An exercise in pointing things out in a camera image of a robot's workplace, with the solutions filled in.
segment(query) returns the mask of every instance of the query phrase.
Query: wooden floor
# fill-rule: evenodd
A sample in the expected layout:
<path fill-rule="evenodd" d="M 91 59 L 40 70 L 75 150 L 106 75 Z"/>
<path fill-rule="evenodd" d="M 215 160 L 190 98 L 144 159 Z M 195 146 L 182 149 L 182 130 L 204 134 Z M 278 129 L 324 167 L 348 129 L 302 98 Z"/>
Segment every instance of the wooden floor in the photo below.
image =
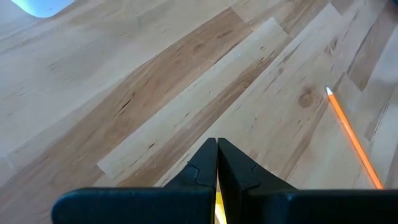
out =
<path fill-rule="evenodd" d="M 398 187 L 390 0 L 81 0 L 50 19 L 0 1 L 0 223 L 48 223 L 86 186 L 161 186 L 225 137 L 300 189 Z"/>

